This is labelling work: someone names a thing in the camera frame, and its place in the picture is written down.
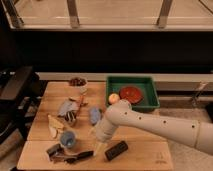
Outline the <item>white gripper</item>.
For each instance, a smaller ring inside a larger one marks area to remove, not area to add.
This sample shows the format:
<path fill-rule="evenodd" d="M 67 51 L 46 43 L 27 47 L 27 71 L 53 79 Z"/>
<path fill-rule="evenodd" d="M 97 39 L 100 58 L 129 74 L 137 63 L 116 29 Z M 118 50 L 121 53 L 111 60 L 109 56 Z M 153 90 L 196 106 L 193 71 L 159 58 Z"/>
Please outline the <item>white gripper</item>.
<path fill-rule="evenodd" d="M 106 148 L 105 143 L 113 137 L 117 128 L 117 125 L 114 125 L 110 120 L 107 119 L 106 116 L 104 116 L 97 122 L 95 127 L 92 127 L 89 130 L 89 135 L 95 134 L 96 139 L 99 141 L 94 147 L 94 156 L 98 155 L 103 149 Z"/>

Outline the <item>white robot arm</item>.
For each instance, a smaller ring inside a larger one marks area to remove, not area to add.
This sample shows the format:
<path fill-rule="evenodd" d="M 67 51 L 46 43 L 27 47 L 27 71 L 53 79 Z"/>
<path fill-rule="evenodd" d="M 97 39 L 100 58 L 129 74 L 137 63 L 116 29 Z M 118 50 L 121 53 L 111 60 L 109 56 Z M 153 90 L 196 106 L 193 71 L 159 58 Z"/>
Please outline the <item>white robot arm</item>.
<path fill-rule="evenodd" d="M 127 100 L 107 107 L 104 116 L 94 127 L 95 140 L 110 141 L 119 126 L 141 129 L 213 155 L 213 124 L 136 112 Z"/>

